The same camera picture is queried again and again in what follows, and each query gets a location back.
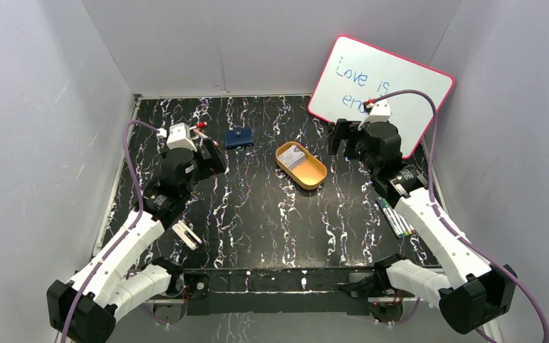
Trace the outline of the blue leather card holder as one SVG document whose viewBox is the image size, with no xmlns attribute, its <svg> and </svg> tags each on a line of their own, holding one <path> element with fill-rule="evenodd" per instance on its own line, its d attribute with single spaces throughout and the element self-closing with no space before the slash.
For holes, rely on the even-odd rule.
<svg viewBox="0 0 549 343">
<path fill-rule="evenodd" d="M 236 149 L 237 147 L 253 146 L 254 135 L 253 128 L 236 126 L 225 132 L 224 141 L 227 149 Z"/>
</svg>

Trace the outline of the silver credit card stack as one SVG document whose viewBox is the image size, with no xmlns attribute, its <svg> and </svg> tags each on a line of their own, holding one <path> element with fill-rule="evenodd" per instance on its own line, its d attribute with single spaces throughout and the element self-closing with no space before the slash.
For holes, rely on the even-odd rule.
<svg viewBox="0 0 549 343">
<path fill-rule="evenodd" d="M 280 156 L 279 160 L 289 169 L 293 170 L 306 159 L 305 152 L 297 145 L 290 146 Z"/>
</svg>

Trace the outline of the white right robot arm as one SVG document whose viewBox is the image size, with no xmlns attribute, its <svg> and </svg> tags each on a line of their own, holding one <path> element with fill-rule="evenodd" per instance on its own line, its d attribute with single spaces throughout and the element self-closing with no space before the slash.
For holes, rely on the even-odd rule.
<svg viewBox="0 0 549 343">
<path fill-rule="evenodd" d="M 375 263 L 371 277 L 342 290 L 350 293 L 366 285 L 384 296 L 407 291 L 438 308 L 460 334 L 506 314 L 515 292 L 515 272 L 507 264 L 495 267 L 486 262 L 461 242 L 460 230 L 449 230 L 451 221 L 430 196 L 427 178 L 402 158 L 397 128 L 388 121 L 362 124 L 339 119 L 328 137 L 329 154 L 335 155 L 342 141 L 345 157 L 366 168 L 374 190 L 413 226 L 444 271 L 438 274 L 393 254 Z"/>
</svg>

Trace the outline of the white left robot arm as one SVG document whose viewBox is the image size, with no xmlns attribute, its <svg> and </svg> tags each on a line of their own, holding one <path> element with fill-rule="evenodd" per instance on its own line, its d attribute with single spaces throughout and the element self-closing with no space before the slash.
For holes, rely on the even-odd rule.
<svg viewBox="0 0 549 343">
<path fill-rule="evenodd" d="M 175 147 L 162 156 L 161 169 L 139 191 L 136 207 L 108 244 L 69 281 L 56 280 L 48 288 L 49 323 L 62 339 L 106 342 L 117 322 L 145 301 L 183 293 L 183 268 L 164 257 L 134 275 L 129 271 L 168 229 L 192 250 L 201 244 L 180 217 L 196 183 L 225 172 L 226 166 L 212 139 L 203 139 L 201 148 Z"/>
</svg>

